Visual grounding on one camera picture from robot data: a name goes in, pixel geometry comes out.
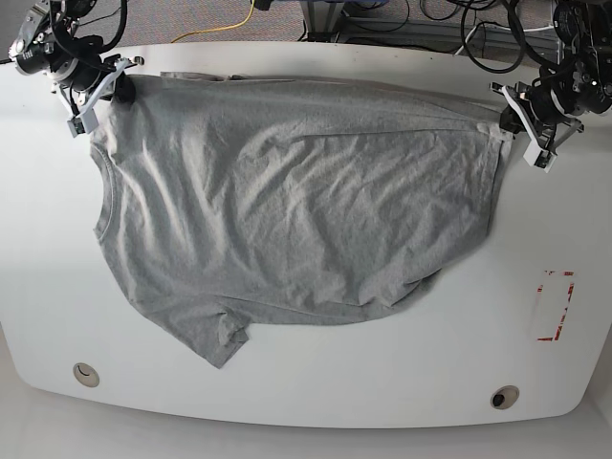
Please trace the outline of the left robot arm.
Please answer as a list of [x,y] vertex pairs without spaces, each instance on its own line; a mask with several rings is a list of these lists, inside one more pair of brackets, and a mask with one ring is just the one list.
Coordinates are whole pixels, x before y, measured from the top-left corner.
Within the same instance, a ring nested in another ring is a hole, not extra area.
[[500,3],[507,13],[508,29],[519,54],[504,69],[481,63],[468,47],[465,27],[460,27],[462,50],[480,69],[495,75],[515,70],[524,57],[539,64],[538,76],[514,86],[493,83],[491,90],[503,96],[507,107],[499,125],[513,134],[529,137],[523,159],[532,167],[549,171],[557,148],[584,130],[585,114],[611,113],[611,3],[609,1],[557,1],[552,27],[560,42],[557,61],[551,61],[528,43],[515,1]]

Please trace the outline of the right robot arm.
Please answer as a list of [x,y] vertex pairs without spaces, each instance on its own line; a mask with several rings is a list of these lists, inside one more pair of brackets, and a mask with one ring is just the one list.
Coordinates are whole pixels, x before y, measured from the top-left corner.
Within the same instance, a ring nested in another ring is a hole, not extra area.
[[38,1],[27,12],[5,60],[24,76],[45,75],[52,92],[68,112],[73,137],[90,134],[98,127],[96,104],[101,101],[131,103],[136,89],[126,71],[144,64],[144,58],[112,54],[127,25],[128,3],[121,1],[119,24],[113,38],[77,36],[82,19],[95,1]]

